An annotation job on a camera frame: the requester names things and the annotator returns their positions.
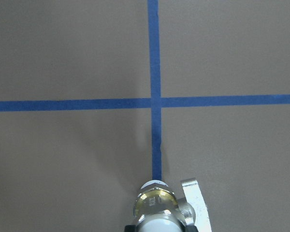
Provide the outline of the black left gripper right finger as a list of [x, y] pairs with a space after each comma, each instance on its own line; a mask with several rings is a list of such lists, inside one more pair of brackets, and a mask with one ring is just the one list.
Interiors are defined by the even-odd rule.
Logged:
[[185, 227], [185, 232], [198, 232], [198, 229], [195, 225], [187, 225]]

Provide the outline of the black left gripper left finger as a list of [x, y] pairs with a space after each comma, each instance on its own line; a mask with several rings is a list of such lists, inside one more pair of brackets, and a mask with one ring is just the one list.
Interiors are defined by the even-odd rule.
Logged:
[[124, 232], [136, 232], [136, 225], [126, 225]]

